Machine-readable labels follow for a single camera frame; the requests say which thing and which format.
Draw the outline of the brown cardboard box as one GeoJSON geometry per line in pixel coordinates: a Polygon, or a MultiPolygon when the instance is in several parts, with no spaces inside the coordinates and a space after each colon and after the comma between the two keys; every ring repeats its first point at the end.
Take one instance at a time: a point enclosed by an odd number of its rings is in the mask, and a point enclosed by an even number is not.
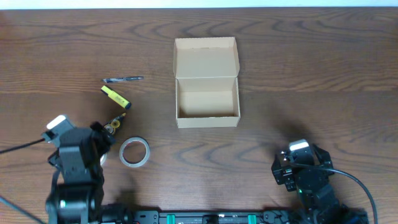
{"type": "Polygon", "coordinates": [[[175,39],[177,126],[236,127],[241,118],[239,69],[235,37],[175,39]]]}

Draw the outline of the grey tape roll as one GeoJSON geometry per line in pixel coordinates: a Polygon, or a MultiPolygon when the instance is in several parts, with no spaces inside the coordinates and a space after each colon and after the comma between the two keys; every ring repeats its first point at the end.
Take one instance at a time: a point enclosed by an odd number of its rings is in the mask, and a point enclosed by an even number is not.
{"type": "Polygon", "coordinates": [[[119,157],[121,162],[127,167],[141,167],[150,158],[149,143],[141,137],[129,138],[121,144],[119,157]]]}

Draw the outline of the yellow correction tape dispenser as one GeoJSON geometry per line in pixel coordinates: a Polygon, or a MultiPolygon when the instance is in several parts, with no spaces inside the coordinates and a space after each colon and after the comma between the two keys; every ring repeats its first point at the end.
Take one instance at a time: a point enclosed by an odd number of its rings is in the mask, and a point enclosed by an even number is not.
{"type": "Polygon", "coordinates": [[[123,119],[126,117],[126,113],[123,113],[108,123],[104,125],[104,129],[107,130],[111,135],[115,135],[118,129],[121,127],[121,124],[123,122],[123,119]]]}

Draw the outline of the white tape roll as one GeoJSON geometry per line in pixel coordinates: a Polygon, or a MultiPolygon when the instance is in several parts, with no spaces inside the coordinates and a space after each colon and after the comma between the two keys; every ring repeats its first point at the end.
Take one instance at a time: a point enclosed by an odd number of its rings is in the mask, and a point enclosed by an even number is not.
{"type": "Polygon", "coordinates": [[[104,153],[101,157],[100,157],[100,165],[103,166],[104,163],[106,162],[107,159],[107,153],[104,153]]]}

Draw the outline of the yellow highlighter marker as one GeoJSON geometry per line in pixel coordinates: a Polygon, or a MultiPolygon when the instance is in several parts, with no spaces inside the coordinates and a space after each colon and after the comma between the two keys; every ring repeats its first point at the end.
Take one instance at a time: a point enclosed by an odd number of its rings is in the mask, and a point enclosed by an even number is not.
{"type": "Polygon", "coordinates": [[[131,107],[131,102],[121,96],[119,93],[111,89],[110,87],[103,85],[101,91],[107,95],[110,99],[115,101],[118,105],[122,106],[124,109],[128,110],[131,107]]]}

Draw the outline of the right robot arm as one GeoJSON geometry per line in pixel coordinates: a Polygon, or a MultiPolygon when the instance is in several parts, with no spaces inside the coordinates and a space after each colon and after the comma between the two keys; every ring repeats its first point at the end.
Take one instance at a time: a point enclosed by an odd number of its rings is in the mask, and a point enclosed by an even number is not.
{"type": "Polygon", "coordinates": [[[357,178],[333,168],[328,151],[302,139],[291,142],[281,152],[283,164],[278,155],[271,166],[272,174],[279,185],[287,191],[297,192],[302,209],[282,211],[275,217],[281,223],[368,223],[364,210],[348,208],[339,202],[329,176],[341,174],[357,182],[365,191],[369,190],[357,178]]]}

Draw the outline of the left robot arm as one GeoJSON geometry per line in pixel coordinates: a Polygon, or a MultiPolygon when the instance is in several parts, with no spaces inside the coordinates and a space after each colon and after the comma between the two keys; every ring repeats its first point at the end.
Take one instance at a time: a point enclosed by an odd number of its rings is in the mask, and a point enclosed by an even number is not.
{"type": "Polygon", "coordinates": [[[48,158],[56,168],[45,202],[49,223],[101,220],[104,175],[100,159],[115,139],[102,124],[76,128],[63,122],[42,134],[57,150],[48,158]]]}

